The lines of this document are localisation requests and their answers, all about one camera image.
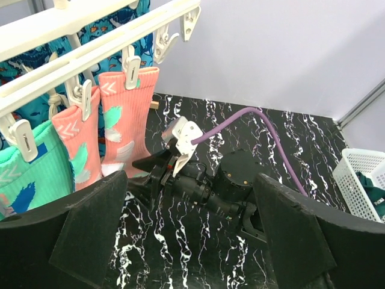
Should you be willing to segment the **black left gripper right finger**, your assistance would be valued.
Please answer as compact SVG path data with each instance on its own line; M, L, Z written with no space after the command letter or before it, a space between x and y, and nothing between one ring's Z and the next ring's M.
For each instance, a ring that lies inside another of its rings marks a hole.
M384 224L317 202L263 173L254 193L279 288L384 288Z

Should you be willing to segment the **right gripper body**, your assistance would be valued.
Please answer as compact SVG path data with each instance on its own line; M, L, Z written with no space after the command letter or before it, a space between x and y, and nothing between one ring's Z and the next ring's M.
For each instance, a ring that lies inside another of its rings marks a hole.
M162 190L187 202L193 201L193 168L185 166L173 176L176 159L167 150L136 160L133 168L147 176L132 178L132 195L142 205L154 205Z

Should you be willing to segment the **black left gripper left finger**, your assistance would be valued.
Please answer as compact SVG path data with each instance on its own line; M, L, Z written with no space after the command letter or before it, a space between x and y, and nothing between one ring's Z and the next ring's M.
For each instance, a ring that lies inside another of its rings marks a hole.
M126 196L115 172L1 221L1 288L102 288Z

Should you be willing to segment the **dark green sock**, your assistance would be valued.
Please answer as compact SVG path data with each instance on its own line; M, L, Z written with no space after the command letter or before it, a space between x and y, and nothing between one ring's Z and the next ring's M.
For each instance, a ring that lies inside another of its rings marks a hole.
M370 178L367 178L361 172L356 173L364 191L374 206L380 218L384 217L384 190L373 185Z

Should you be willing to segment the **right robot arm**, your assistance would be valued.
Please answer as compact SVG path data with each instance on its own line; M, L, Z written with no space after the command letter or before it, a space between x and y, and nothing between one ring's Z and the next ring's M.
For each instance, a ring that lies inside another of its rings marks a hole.
M236 234L257 246L267 246L253 193L253 175L259 165L250 152L238 149L225 154L213 175L197 160L189 160L177 171L176 160L164 149L134 161L134 167L148 175L129 179L128 191L150 211L158 207L161 193L206 208L227 221L236 221Z

